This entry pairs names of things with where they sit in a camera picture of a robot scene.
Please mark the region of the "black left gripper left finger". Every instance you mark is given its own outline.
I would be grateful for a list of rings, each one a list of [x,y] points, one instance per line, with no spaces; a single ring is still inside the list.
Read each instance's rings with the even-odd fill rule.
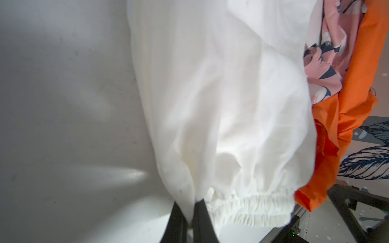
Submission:
[[[177,202],[174,202],[160,243],[187,243],[187,221]]]

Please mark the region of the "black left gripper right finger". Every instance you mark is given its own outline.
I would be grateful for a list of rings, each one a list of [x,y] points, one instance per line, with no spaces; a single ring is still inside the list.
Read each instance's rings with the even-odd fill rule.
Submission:
[[[219,243],[204,200],[194,206],[192,228],[194,243]]]

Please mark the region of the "white shorts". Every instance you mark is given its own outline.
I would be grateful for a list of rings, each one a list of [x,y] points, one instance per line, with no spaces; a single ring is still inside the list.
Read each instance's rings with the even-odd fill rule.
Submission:
[[[187,220],[288,224],[317,132],[303,53],[315,1],[128,1],[162,181]]]

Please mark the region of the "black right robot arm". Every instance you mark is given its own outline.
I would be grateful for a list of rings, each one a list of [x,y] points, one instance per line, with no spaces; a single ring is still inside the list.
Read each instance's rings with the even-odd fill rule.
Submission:
[[[352,213],[352,210],[356,209],[358,203],[388,212],[389,199],[387,197],[374,195],[367,191],[359,190],[356,187],[341,184],[332,186],[328,190],[327,195],[356,242],[387,243],[389,241],[388,215],[375,226],[364,230]],[[306,243],[307,241],[300,236],[300,222],[307,213],[306,209],[297,206],[291,222],[283,228],[274,228],[262,242]]]

